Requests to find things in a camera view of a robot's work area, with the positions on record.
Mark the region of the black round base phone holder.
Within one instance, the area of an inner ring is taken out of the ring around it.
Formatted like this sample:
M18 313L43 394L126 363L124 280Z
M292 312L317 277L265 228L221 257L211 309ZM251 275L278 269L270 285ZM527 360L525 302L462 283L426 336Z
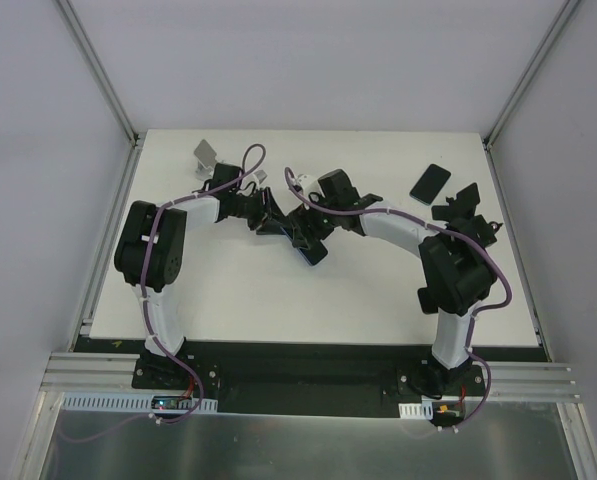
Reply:
M502 222L488 221L482 215L468 220L467 235L480 247L487 249L497 242L497 233L503 227Z

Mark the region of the white folding phone stand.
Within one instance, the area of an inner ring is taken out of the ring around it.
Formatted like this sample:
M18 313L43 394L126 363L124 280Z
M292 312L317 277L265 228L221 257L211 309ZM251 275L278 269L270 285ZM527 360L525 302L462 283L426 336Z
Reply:
M194 150L194 156L197 160L196 177L200 180L210 179L217 164L216 151L207 140L202 139Z

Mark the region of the black phone blue edge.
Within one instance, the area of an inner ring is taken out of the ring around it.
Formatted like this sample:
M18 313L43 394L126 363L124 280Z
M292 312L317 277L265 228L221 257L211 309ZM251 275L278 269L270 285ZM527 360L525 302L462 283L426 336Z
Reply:
M316 266L328 255L328 250L320 241L312 246L300 244L295 238L293 231L288 227L281 228L282 233L289 239L292 247L302 256L310 266Z

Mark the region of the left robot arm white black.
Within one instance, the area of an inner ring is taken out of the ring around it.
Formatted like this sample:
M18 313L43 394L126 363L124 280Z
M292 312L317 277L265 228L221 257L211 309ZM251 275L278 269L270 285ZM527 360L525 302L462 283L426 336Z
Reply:
M186 234L230 217L244 219L249 230L281 235L284 216L269 187L251 180L244 171L218 166L203 188L158 206L143 200L128 210L114 253L114 268L132 287L146 331L141 359L155 368L166 388L182 387L189 365L180 356L185 342L174 301L173 283L183 263Z

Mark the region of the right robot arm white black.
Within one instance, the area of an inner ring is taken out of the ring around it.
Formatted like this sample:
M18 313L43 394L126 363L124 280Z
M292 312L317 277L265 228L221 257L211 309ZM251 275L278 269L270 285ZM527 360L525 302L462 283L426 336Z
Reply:
M409 377L409 388L439 399L464 381L475 318L502 272L487 254L497 223L470 212L447 219L445 226L403 212L382 197L360 195L348 175L336 169L315 182L284 170L289 191L301 202L283 230L306 262L315 266L328 254L325 239L337 228L384 240L421 261L424 287L417 292L422 311L436 315L437 328L426 363Z

